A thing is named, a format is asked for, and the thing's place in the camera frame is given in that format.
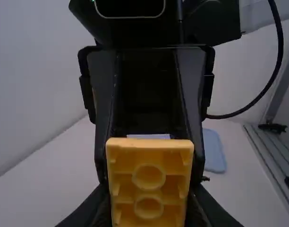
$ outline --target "white table surface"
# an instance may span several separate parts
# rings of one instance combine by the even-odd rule
[[[204,122],[223,143],[228,170],[204,186],[246,227],[289,227],[289,215],[241,124]],[[0,177],[0,227],[54,227],[98,185],[94,131],[84,118]]]

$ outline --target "blue sponge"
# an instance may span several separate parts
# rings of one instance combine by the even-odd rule
[[[226,172],[226,160],[223,153],[222,143],[217,132],[203,129],[203,140],[205,150],[204,170],[223,174]]]

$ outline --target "black cable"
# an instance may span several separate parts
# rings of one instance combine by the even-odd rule
[[[275,1],[274,0],[268,0],[268,3],[269,3],[271,10],[272,10],[272,16],[273,16],[273,19],[275,21],[275,25],[277,28],[277,36],[278,36],[278,56],[277,56],[276,66],[275,66],[275,69],[273,70],[271,78],[269,79],[265,88],[260,92],[260,94],[258,94],[258,96],[256,98],[254,98],[249,104],[247,104],[243,108],[241,108],[235,112],[224,114],[224,115],[209,115],[209,114],[207,114],[206,118],[225,119],[225,118],[237,116],[237,115],[247,111],[249,108],[251,108],[253,105],[255,105],[266,94],[266,92],[269,90],[269,88],[272,86],[275,79],[277,78],[277,75],[279,73],[279,70],[280,70],[280,67],[282,64],[282,59],[283,59],[283,48],[284,48],[283,29],[282,29],[280,15],[278,13],[278,9],[277,9]]]

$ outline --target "blue pad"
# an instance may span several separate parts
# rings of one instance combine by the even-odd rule
[[[219,135],[214,130],[203,129],[205,150],[204,170],[223,174],[226,171],[226,160]]]

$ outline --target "yellow block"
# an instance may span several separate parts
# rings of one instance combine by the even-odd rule
[[[106,151],[113,227],[183,227],[191,141],[110,138]]]

